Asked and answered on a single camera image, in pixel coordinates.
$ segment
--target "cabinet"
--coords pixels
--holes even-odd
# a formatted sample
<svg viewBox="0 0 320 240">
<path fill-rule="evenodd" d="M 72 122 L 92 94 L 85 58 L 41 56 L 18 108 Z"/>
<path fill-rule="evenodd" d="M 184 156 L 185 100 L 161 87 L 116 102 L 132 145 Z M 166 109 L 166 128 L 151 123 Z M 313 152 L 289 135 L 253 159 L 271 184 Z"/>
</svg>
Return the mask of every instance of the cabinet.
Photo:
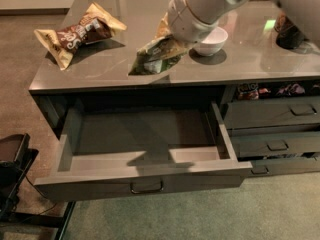
<svg viewBox="0 0 320 240">
<path fill-rule="evenodd" d="M 190 51 L 167 72 L 129 76 L 168 1 L 104 0 L 127 31 L 81 47 L 65 71 L 43 59 L 29 91 L 60 141 L 50 175 L 35 182 L 52 200 L 238 187 L 248 176 L 320 171 L 317 157 L 271 159 L 319 152 L 319 97 L 233 99 L 240 83 L 319 78 L 319 50 L 275 46 L 268 26 L 279 10 L 249 2 L 221 19 L 230 38 L 218 59 Z M 62 27 L 77 22 L 87 2 L 75 0 Z"/>
</svg>

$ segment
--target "drawer front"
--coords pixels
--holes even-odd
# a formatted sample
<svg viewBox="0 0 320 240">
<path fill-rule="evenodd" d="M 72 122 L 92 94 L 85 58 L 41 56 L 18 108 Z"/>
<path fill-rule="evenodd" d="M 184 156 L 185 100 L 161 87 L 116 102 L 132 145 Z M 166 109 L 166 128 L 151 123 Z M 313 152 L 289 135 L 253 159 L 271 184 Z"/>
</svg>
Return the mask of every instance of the drawer front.
<svg viewBox="0 0 320 240">
<path fill-rule="evenodd" d="M 320 97 L 255 100 L 228 103 L 227 129 L 320 122 Z"/>
<path fill-rule="evenodd" d="M 232 172 L 212 175 L 183 174 L 118 181 L 77 181 L 71 176 L 68 183 L 58 184 L 57 181 L 63 182 L 63 180 L 59 177 L 52 177 L 40 181 L 38 179 L 36 185 L 50 200 L 83 201 L 239 187 L 249 171 L 245 170 L 242 175 L 239 174 Z"/>
<path fill-rule="evenodd" d="M 231 138 L 238 157 L 275 156 L 320 151 L 320 132 L 278 133 Z"/>
<path fill-rule="evenodd" d="M 280 158 L 252 161 L 249 177 L 274 176 L 320 171 L 318 158 Z"/>
<path fill-rule="evenodd" d="M 239 186 L 252 168 L 237 161 L 216 104 L 205 114 L 71 109 L 56 157 L 36 185 L 64 201 Z"/>
</svg>

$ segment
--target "gray countertop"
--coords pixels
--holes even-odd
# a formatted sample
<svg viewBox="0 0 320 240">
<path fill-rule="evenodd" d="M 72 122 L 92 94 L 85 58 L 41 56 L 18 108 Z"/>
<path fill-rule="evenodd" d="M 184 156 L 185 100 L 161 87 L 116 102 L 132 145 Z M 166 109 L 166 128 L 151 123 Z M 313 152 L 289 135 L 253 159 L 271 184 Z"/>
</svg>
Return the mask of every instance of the gray countertop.
<svg viewBox="0 0 320 240">
<path fill-rule="evenodd" d="M 75 0 L 62 27 L 77 23 L 93 1 L 127 30 L 82 46 L 65 71 L 47 54 L 30 86 L 32 94 L 320 78 L 320 51 L 313 44 L 295 51 L 275 44 L 273 24 L 279 9 L 268 1 L 249 2 L 221 18 L 219 25 L 229 38 L 216 55 L 200 57 L 191 50 L 167 72 L 128 76 L 137 50 L 153 39 L 170 0 Z"/>
</svg>

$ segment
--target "snack bag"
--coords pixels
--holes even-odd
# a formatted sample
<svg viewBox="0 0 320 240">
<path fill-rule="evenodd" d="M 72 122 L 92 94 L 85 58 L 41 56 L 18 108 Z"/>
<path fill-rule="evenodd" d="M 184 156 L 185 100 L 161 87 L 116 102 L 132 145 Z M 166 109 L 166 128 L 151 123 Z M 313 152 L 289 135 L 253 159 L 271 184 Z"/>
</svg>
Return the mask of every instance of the snack bag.
<svg viewBox="0 0 320 240">
<path fill-rule="evenodd" d="M 111 38 L 126 28 L 126 25 L 100 5 L 92 3 L 77 25 L 58 31 L 36 29 L 34 33 L 55 58 L 60 69 L 64 70 L 69 66 L 73 55 L 82 44 Z"/>
<path fill-rule="evenodd" d="M 137 52 L 129 75 L 152 75 L 166 71 L 191 48 L 191 44 L 180 42 L 171 35 L 166 14 L 159 24 L 155 39 Z"/>
</svg>

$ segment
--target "green light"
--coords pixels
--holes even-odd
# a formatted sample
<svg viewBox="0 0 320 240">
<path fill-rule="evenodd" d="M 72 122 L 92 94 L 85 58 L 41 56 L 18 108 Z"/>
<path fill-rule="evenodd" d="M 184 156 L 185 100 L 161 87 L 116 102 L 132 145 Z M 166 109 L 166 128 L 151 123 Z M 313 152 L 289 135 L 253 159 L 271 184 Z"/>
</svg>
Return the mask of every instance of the green light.
<svg viewBox="0 0 320 240">
<path fill-rule="evenodd" d="M 276 24 L 276 20 L 268 20 L 266 25 L 264 26 L 264 30 L 270 30 L 274 27 L 274 24 Z"/>
</svg>

